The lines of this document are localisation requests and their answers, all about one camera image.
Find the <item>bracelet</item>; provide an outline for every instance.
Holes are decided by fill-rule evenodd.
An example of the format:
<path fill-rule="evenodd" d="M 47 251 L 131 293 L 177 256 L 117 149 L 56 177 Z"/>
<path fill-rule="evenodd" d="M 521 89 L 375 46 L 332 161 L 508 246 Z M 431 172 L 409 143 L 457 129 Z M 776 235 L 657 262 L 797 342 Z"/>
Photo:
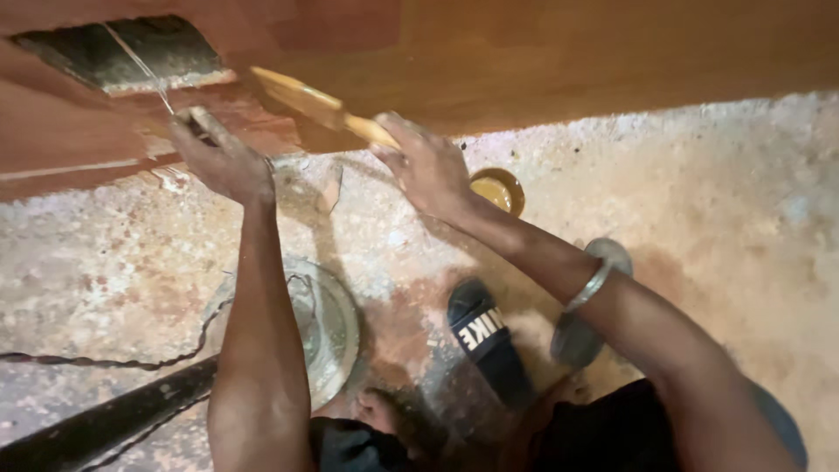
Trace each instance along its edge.
<path fill-rule="evenodd" d="M 600 261 L 600 269 L 597 269 L 597 272 L 591 276 L 591 280 L 582 288 L 580 293 L 576 294 L 574 298 L 571 298 L 571 301 L 565 306 L 563 312 L 570 313 L 585 305 L 606 282 L 606 278 L 609 277 L 609 272 L 612 270 L 612 263 L 606 258 L 600 258 Z"/>

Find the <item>wooden surface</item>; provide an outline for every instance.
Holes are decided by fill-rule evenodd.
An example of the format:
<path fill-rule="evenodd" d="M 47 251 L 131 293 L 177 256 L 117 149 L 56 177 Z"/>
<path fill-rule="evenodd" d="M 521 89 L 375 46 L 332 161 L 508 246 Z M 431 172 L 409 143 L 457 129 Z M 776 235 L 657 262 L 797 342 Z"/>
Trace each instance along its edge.
<path fill-rule="evenodd" d="M 238 102 L 234 130 L 262 116 L 265 133 L 278 126 L 274 151 L 297 139 L 314 151 L 363 142 L 268 102 L 249 66 L 300 79 L 359 116 L 393 109 L 445 134 L 839 82 L 839 3 L 827 0 L 49 0 L 3 4 L 0 32 L 169 13 L 194 24 L 241 79 L 170 95 L 219 111 Z M 0 174 L 144 155 L 135 123 L 162 119 L 159 102 L 96 97 L 20 55 L 0 48 L 3 62 L 17 64 L 0 66 L 0 136 L 13 151 Z M 297 128 L 282 118 L 266 124 L 251 94 Z"/>

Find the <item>slide sandal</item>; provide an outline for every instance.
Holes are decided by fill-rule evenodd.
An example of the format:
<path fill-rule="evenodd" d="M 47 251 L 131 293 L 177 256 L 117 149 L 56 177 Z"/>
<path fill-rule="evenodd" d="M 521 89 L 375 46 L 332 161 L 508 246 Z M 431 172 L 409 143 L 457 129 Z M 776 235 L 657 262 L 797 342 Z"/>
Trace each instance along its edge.
<path fill-rule="evenodd" d="M 633 275 L 632 259 L 629 252 L 614 239 L 593 239 L 586 252 L 596 257 L 609 260 L 613 270 L 620 270 L 630 277 Z M 582 321 L 573 312 L 563 312 L 556 324 L 554 337 L 550 341 L 550 355 L 560 364 L 580 370 L 594 362 L 603 349 L 603 340 L 588 323 Z"/>
<path fill-rule="evenodd" d="M 487 286 L 474 278 L 461 282 L 449 297 L 448 318 L 463 352 L 498 399 L 513 409 L 529 406 L 536 393 Z"/>

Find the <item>floor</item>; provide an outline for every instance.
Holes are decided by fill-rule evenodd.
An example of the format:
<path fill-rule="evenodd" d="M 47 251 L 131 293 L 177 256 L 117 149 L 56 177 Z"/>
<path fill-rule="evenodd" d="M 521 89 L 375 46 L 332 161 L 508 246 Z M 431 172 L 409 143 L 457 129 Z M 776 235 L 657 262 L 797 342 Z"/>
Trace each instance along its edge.
<path fill-rule="evenodd" d="M 792 412 L 821 472 L 839 469 L 837 129 L 839 95 L 824 93 L 456 142 L 470 170 L 519 177 L 525 220 L 579 245 L 622 242 L 637 279 Z M 424 226 L 372 156 L 276 162 L 284 254 L 332 271 L 362 312 L 360 359 L 322 413 L 346 415 L 353 392 L 378 385 L 412 401 L 446 447 L 501 439 L 512 415 L 446 330 L 448 292 L 466 275 L 498 298 L 540 389 L 567 373 L 548 356 L 557 303 L 474 241 Z M 324 190 L 339 176 L 330 212 Z M 182 166 L 0 205 L 0 350 L 154 361 L 191 349 L 206 304 L 235 270 L 241 216 Z M 215 330 L 204 355 L 218 349 Z M 3 365 L 0 443 L 177 368 Z M 594 398 L 639 376 L 606 349 L 577 393 Z M 205 417 L 206 406 L 193 408 L 106 470 L 210 470 Z"/>

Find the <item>person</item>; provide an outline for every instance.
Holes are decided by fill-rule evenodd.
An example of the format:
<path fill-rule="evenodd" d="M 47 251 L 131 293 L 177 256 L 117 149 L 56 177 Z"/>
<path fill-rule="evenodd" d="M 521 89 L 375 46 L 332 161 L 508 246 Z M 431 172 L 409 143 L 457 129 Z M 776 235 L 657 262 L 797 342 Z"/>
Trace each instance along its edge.
<path fill-rule="evenodd" d="M 205 130 L 213 145 L 198 139 L 185 118 Z M 681 310 L 621 271 L 609 271 L 603 259 L 473 193 L 462 153 L 448 139 L 395 113 L 376 121 L 401 150 L 373 145 L 371 151 L 393 172 L 417 212 L 485 244 L 564 305 L 579 305 L 575 315 L 646 376 L 589 406 L 550 398 L 534 403 L 527 381 L 519 378 L 514 351 L 506 348 L 508 330 L 491 297 L 479 281 L 467 281 L 450 301 L 456 337 L 499 397 L 516 406 L 533 404 L 522 426 L 524 446 L 508 448 L 501 469 L 805 467 L 756 401 L 750 380 Z M 170 130 L 190 170 L 244 208 L 236 297 L 208 414 L 215 470 L 415 469 L 410 445 L 406 449 L 393 435 L 393 409 L 373 392 L 359 398 L 362 421 L 310 418 L 270 164 L 203 109 L 174 118 Z M 592 290 L 597 285 L 599 290 Z M 477 327 L 474 333 L 457 329 L 464 318 L 469 324 L 458 326 Z M 499 376 L 515 379 L 524 393 L 503 391 Z"/>

